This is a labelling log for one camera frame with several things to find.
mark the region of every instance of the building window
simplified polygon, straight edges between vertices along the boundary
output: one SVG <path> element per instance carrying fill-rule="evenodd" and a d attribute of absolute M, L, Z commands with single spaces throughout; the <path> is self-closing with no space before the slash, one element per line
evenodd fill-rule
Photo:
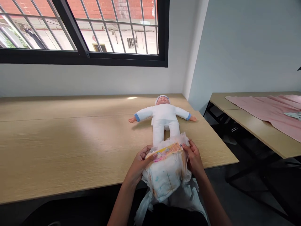
<path fill-rule="evenodd" d="M 167 67 L 168 32 L 169 0 L 0 0 L 0 63 Z"/>
<path fill-rule="evenodd" d="M 126 38 L 126 40 L 128 41 L 128 47 L 129 49 L 134 49 L 135 48 L 135 45 L 134 45 L 134 39 L 133 38 Z M 136 44 L 136 48 L 138 48 L 138 42 L 137 42 L 137 39 L 135 38 L 135 44 Z"/>
<path fill-rule="evenodd" d="M 95 52 L 107 52 L 105 44 L 99 44 L 100 48 L 101 48 L 101 51 L 100 51 L 100 49 L 99 49 L 99 47 L 98 47 L 97 44 L 92 44 L 92 45 L 94 47 Z"/>

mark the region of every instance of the doll hat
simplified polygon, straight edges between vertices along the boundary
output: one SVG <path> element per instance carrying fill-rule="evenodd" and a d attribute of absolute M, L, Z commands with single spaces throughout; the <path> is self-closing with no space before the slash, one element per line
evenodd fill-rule
<path fill-rule="evenodd" d="M 160 97 L 162 97 L 162 96 L 166 97 L 166 98 L 169 100 L 168 96 L 160 95 L 160 96 L 158 96 L 157 99 L 156 99 L 155 106 L 157 105 L 158 99 L 159 99 Z"/>

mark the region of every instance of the white doll outfit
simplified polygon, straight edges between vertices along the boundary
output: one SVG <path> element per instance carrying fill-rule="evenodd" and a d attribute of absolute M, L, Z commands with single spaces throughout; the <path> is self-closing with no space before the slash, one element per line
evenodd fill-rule
<path fill-rule="evenodd" d="M 170 137 L 180 135 L 180 128 L 177 116 L 189 120 L 191 114 L 182 108 L 171 104 L 159 104 L 152 107 L 141 109 L 135 114 L 137 122 L 153 117 L 151 125 L 153 126 L 153 145 L 158 145 L 164 140 L 164 130 L 170 130 Z"/>

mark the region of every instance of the diaper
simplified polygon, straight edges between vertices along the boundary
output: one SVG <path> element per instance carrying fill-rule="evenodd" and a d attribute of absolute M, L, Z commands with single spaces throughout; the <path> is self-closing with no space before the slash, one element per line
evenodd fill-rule
<path fill-rule="evenodd" d="M 301 121 L 301 111 L 298 111 L 297 113 L 288 112 L 288 113 L 284 113 L 284 114 L 289 116 L 289 117 L 293 117 L 293 118 L 296 118 L 299 121 Z"/>
<path fill-rule="evenodd" d="M 186 134 L 182 133 L 152 147 L 147 154 L 146 158 L 157 153 L 157 158 L 143 171 L 142 180 L 150 191 L 136 212 L 137 226 L 142 225 L 147 209 L 152 211 L 153 205 L 157 203 L 199 211 L 206 217 L 198 198 L 198 185 L 187 169 L 188 154 L 182 148 L 182 143 L 189 145 L 188 141 Z"/>

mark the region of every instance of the pink towel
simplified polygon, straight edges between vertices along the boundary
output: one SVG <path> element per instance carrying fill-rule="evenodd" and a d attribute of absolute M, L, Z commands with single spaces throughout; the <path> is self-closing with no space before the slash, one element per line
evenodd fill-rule
<path fill-rule="evenodd" d="M 301 142 L 301 121 L 283 113 L 301 111 L 301 96 L 226 97 L 251 115 L 270 122 L 276 129 Z"/>

